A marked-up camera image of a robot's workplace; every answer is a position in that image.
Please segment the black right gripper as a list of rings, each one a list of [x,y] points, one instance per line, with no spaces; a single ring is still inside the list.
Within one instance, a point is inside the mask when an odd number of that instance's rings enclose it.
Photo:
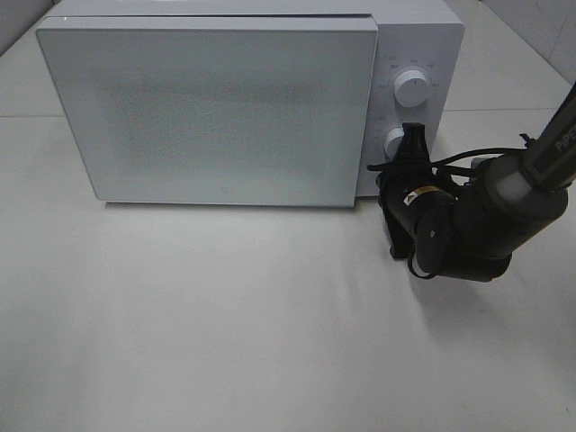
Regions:
[[[455,201],[433,174],[425,125],[404,122],[402,131],[394,160],[382,165],[376,179],[394,259],[409,257],[419,220],[427,212]]]

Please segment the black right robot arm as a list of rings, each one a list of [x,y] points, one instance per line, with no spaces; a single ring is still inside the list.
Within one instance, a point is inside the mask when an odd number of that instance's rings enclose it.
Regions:
[[[489,282],[513,252],[558,220],[575,180],[575,93],[523,148],[480,148],[432,161],[421,123],[405,123],[394,157],[369,166],[391,256],[419,279]]]

